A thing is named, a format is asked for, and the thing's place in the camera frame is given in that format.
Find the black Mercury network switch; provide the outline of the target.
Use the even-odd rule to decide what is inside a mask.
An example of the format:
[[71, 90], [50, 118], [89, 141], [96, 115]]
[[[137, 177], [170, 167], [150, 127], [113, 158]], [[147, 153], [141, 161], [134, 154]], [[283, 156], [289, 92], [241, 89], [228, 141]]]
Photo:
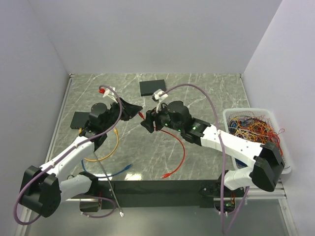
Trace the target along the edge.
[[141, 96], [151, 96], [159, 89], [166, 91], [165, 80], [141, 81], [139, 87]]

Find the black TP-Link network switch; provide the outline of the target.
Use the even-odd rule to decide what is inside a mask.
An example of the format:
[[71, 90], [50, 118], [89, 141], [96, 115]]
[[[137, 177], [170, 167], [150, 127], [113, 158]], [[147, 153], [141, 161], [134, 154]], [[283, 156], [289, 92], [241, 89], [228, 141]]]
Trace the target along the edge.
[[70, 128], [71, 129], [80, 129], [84, 128], [87, 120], [89, 118], [89, 112], [74, 112]]

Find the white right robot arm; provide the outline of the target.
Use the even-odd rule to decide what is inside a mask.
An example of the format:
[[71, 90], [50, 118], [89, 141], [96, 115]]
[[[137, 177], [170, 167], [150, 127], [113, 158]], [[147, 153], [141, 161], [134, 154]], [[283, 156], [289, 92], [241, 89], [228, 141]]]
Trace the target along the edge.
[[217, 183], [217, 192], [222, 196], [247, 186], [273, 192], [284, 170], [283, 158], [274, 143], [251, 142], [219, 130], [192, 117], [182, 101], [163, 104], [158, 111], [148, 110], [141, 125], [150, 133], [163, 128], [178, 131], [189, 143], [218, 150], [245, 163], [242, 169], [228, 170]]

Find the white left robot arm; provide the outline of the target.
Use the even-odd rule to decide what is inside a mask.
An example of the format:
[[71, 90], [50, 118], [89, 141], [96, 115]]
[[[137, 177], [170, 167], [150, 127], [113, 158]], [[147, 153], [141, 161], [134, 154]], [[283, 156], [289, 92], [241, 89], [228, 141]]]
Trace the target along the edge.
[[40, 216], [49, 217], [60, 203], [80, 194], [99, 196], [98, 177], [80, 172], [68, 179], [69, 172], [86, 156], [93, 154], [106, 140], [107, 132], [119, 121], [135, 117], [142, 107], [120, 98], [109, 107], [96, 103], [86, 117], [84, 128], [74, 142], [58, 156], [40, 167], [26, 169], [17, 202]]

